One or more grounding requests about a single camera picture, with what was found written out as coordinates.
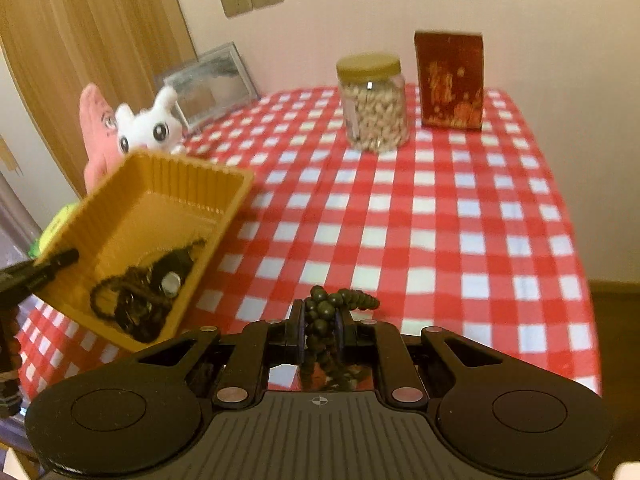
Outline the yellow plastic tray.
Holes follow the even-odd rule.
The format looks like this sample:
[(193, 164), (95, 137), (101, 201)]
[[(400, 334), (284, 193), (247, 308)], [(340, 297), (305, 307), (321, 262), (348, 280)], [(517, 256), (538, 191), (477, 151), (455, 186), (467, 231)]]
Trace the yellow plastic tray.
[(91, 289), (130, 266), (147, 266), (174, 249), (204, 240), (157, 339), (175, 337), (253, 181), (252, 170), (195, 157), (149, 151), (127, 155), (80, 202), (42, 253), (43, 259), (49, 259), (75, 249), (79, 258), (58, 271), (37, 297), (111, 344), (140, 351), (145, 347), (142, 342), (92, 312)]

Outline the silver round jewelry piece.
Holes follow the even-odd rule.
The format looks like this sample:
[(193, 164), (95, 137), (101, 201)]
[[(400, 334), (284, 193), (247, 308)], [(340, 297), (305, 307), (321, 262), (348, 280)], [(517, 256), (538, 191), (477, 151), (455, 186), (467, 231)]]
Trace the silver round jewelry piece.
[(182, 281), (176, 272), (168, 272), (160, 281), (160, 289), (167, 298), (175, 298), (179, 295)]

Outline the green tissue pack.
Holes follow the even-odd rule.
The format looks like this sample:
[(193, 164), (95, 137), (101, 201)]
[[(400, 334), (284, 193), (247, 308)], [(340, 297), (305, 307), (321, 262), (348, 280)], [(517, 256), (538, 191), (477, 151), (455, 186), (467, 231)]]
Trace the green tissue pack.
[(32, 243), (32, 246), (30, 246), (28, 252), (30, 258), (38, 258), (46, 250), (47, 246), (51, 243), (51, 240), (54, 239), (56, 233), (62, 229), (78, 206), (78, 203), (70, 203), (63, 206), (58, 211), (47, 227), (42, 231), (40, 237), (38, 237)]

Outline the red checkered tablecloth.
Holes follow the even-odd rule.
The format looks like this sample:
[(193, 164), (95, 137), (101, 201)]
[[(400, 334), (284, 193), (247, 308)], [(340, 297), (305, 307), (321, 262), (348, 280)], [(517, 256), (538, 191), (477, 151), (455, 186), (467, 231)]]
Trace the red checkered tablecloth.
[[(383, 155), (349, 147), (333, 88), (267, 96), (188, 147), (254, 181), (178, 332), (237, 333), (284, 318), (314, 285), (352, 288), (378, 298), (372, 318), (401, 333), (442, 326), (600, 389), (570, 218), (505, 93), (487, 92), (480, 132), (416, 127)], [(42, 300), (21, 343), (28, 398), (128, 352)]]

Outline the pink star plush toy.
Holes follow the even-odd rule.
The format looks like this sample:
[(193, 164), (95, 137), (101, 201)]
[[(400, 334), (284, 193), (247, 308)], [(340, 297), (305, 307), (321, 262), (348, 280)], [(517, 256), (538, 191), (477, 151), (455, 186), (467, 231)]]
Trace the pink star plush toy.
[(90, 194), (122, 161), (114, 110), (96, 84), (88, 84), (81, 92), (79, 123), (88, 157), (85, 187)]

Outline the white bunny plush toy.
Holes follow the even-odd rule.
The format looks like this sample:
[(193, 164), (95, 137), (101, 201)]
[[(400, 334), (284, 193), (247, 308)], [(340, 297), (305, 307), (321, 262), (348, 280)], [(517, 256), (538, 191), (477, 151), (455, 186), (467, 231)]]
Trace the white bunny plush toy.
[(142, 148), (173, 155), (183, 153), (183, 125), (172, 114), (177, 100), (175, 89), (163, 86), (148, 110), (134, 114), (128, 104), (120, 104), (115, 112), (119, 153), (126, 155)]

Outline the jar of nuts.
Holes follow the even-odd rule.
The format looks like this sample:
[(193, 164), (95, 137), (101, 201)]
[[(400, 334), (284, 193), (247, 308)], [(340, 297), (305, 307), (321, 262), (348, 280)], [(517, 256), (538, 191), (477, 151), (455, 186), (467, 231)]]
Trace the jar of nuts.
[(349, 144), (362, 152), (396, 151), (409, 137), (400, 59), (385, 52), (344, 56), (336, 63)]

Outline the framed picture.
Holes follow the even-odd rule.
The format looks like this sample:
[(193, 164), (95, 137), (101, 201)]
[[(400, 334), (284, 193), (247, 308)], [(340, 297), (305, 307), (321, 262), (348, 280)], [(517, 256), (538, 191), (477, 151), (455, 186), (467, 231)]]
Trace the framed picture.
[(171, 86), (178, 93), (174, 111), (187, 133), (260, 99), (234, 42), (156, 75), (154, 82), (157, 89)]

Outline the wooden door panel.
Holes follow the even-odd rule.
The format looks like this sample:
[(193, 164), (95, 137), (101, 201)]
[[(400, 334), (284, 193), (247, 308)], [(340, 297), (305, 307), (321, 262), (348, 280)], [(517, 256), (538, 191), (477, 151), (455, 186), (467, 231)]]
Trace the wooden door panel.
[(107, 102), (150, 105), (155, 79), (192, 61), (178, 0), (1, 0), (1, 47), (30, 118), (77, 194), (87, 154), (78, 110), (94, 82)]

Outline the red gift box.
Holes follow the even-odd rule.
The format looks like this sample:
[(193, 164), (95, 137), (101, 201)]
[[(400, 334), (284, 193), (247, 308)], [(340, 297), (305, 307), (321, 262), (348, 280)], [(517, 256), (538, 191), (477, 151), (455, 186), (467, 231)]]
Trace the red gift box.
[(480, 131), (484, 110), (484, 40), (461, 32), (414, 33), (425, 127)]

